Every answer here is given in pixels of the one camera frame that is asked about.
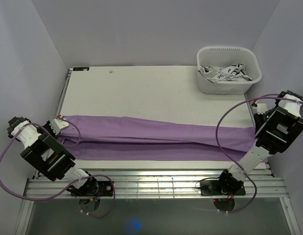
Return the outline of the purple trousers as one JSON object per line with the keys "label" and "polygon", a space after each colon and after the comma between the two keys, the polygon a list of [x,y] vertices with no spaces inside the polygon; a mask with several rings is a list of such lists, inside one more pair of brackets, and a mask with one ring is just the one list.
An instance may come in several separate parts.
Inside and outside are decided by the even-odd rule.
{"label": "purple trousers", "polygon": [[67,116],[60,134],[79,160],[240,160],[254,144],[254,128],[176,124],[131,117]]}

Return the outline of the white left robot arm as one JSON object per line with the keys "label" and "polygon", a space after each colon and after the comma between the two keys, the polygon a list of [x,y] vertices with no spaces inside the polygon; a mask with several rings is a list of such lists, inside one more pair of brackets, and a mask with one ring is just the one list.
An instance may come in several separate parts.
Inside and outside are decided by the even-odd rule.
{"label": "white left robot arm", "polygon": [[42,127],[31,125],[25,117],[13,117],[7,128],[9,138],[16,137],[24,150],[20,156],[51,181],[74,181],[67,191],[72,196],[93,196],[99,184],[88,172],[78,168],[75,157],[60,143],[58,137],[69,123],[61,119],[47,121]]}

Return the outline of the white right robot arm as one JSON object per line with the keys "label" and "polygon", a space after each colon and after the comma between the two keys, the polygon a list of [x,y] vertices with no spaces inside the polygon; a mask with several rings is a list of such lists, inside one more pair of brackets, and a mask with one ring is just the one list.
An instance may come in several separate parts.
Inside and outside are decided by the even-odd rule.
{"label": "white right robot arm", "polygon": [[300,115],[303,97],[286,90],[275,99],[275,106],[268,109],[265,103],[255,99],[252,107],[256,109],[255,142],[251,149],[239,161],[225,169],[216,189],[223,195],[234,195],[242,189],[248,174],[262,161],[284,152],[303,131],[303,118]]}

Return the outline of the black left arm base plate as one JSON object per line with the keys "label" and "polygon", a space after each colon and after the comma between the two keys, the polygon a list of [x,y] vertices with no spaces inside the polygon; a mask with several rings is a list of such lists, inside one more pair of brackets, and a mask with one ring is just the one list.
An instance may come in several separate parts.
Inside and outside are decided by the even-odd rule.
{"label": "black left arm base plate", "polygon": [[112,196],[112,184],[109,181],[87,181],[80,188],[71,186],[67,189],[71,196]]}

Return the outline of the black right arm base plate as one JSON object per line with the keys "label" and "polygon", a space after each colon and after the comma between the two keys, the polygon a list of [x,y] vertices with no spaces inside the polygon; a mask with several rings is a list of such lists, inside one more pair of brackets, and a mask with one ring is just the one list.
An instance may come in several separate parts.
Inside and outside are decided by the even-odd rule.
{"label": "black right arm base plate", "polygon": [[216,186],[217,179],[207,178],[197,181],[195,188],[201,191],[202,196],[243,196],[246,195],[244,187],[241,187],[237,192],[233,193],[228,190],[220,189]]}

